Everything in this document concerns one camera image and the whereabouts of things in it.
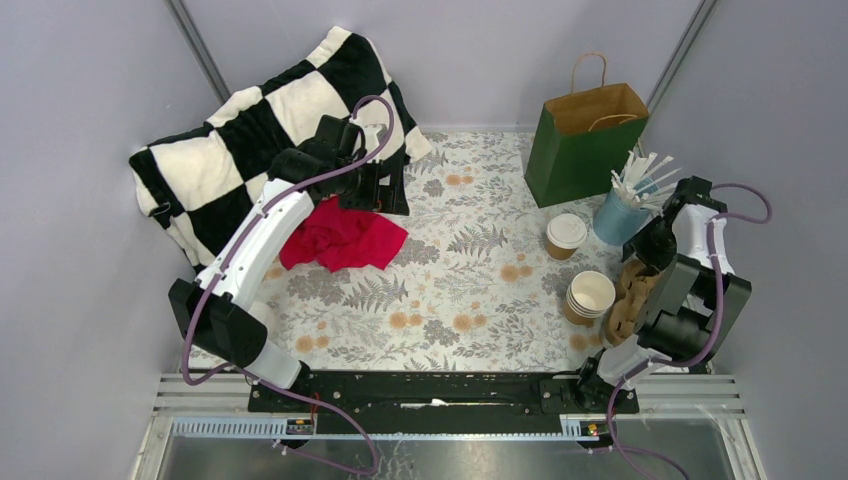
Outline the brown pulp cup carrier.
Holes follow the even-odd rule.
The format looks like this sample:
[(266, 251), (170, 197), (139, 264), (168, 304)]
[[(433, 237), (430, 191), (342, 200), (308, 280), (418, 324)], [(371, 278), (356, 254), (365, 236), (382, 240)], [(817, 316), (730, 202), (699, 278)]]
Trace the brown pulp cup carrier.
[(601, 329), (610, 345), (618, 346), (634, 333), (639, 312), (660, 277), (638, 258), (624, 265), (616, 285), (616, 300)]

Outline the brown paper coffee cup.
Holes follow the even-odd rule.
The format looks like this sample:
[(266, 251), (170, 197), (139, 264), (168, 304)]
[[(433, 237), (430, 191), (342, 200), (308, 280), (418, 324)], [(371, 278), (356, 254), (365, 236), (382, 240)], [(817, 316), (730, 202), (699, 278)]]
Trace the brown paper coffee cup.
[(552, 218), (546, 227), (546, 250), (556, 260), (567, 260), (585, 243), (588, 229), (577, 215), (564, 213)]

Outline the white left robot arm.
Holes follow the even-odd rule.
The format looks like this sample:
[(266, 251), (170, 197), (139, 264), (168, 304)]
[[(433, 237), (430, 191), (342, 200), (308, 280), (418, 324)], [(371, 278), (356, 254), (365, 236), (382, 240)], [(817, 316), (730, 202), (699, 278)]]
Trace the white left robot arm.
[(255, 300), (262, 279), (289, 237), (327, 197), (366, 211), (408, 214), (401, 164), (385, 162), (394, 124), (325, 115), (315, 135), (278, 154), (268, 180), (232, 238), (193, 281), (168, 292), (184, 351), (192, 347), (272, 386), (288, 411), (309, 401), (302, 366), (269, 338), (268, 312)]

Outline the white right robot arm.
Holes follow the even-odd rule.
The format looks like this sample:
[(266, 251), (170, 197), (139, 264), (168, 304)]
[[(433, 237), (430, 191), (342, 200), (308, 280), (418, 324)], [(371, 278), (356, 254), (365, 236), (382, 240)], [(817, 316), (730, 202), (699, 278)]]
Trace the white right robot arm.
[(613, 388), (632, 388), (661, 366), (684, 368), (711, 359), (752, 292), (725, 251), (732, 213), (712, 198), (712, 182), (680, 180), (661, 213), (628, 239), (622, 258), (638, 259), (656, 284), (639, 307), (632, 335), (585, 363), (573, 386), (575, 402), (597, 412)]

